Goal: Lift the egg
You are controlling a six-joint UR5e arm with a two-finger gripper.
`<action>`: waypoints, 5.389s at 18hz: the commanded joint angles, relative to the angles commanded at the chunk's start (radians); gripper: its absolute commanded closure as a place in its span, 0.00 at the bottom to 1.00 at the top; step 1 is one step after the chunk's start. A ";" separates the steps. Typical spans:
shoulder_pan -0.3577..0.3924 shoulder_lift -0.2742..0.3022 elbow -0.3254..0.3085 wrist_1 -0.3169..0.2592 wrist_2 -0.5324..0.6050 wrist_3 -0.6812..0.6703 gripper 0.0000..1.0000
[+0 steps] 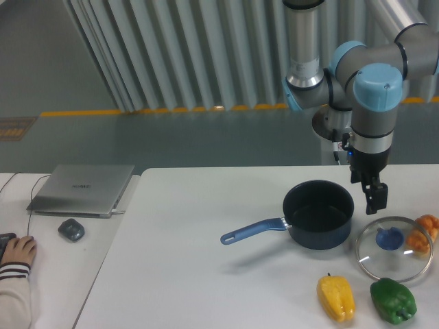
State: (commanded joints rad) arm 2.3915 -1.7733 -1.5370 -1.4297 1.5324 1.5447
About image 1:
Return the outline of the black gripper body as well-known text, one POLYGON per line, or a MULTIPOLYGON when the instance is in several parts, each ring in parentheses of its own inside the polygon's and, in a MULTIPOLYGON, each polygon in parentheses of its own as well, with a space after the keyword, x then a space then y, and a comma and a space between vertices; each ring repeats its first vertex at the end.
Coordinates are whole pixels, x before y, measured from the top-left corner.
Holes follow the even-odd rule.
POLYGON ((379 174, 387 166, 390 148, 377 153, 368 154, 348 148, 347 161, 351 170, 351 183, 373 184, 379 181, 379 174))

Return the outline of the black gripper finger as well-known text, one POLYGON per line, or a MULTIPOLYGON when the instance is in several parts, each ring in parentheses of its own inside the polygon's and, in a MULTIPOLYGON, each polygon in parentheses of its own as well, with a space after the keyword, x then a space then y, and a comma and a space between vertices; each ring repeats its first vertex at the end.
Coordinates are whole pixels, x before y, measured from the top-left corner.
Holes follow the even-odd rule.
POLYGON ((388 185, 377 183, 372 185, 372 209, 382 210, 387 207, 388 185))
POLYGON ((366 198, 366 214, 373 215, 375 214, 375 210, 372 205, 372 189, 370 185, 367 185, 365 182, 361 182, 361 188, 366 198))

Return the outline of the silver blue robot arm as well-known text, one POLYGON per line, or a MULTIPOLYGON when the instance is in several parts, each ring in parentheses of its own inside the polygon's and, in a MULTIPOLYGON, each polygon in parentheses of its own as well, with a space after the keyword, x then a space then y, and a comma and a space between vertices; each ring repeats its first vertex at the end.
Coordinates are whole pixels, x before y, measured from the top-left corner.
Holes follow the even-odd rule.
POLYGON ((387 206, 388 187, 379 174, 388 164, 397 108, 405 81, 438 74, 438 33, 409 1, 368 1, 388 39, 368 47, 341 44, 328 67, 320 64, 322 1, 285 1, 290 67, 283 80, 292 110, 328 105, 313 117, 313 129, 347 152, 351 182, 360 183, 366 212, 387 206))

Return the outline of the white striped sleeve forearm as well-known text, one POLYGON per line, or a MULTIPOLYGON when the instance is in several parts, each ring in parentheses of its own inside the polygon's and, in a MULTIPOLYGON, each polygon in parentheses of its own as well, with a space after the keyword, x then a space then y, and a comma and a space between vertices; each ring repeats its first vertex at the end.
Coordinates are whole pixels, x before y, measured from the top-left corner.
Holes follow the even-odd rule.
POLYGON ((1 266, 1 328, 29 328, 32 322, 31 294, 25 263, 1 266))

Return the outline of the person's hand on mouse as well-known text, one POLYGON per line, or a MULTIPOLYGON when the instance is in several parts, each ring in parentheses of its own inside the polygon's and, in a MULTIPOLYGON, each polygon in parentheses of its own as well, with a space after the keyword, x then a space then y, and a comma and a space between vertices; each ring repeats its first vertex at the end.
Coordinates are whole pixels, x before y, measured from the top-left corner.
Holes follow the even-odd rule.
POLYGON ((37 252, 36 240, 32 236, 13 238, 6 245, 1 265, 23 263, 32 266, 37 252))

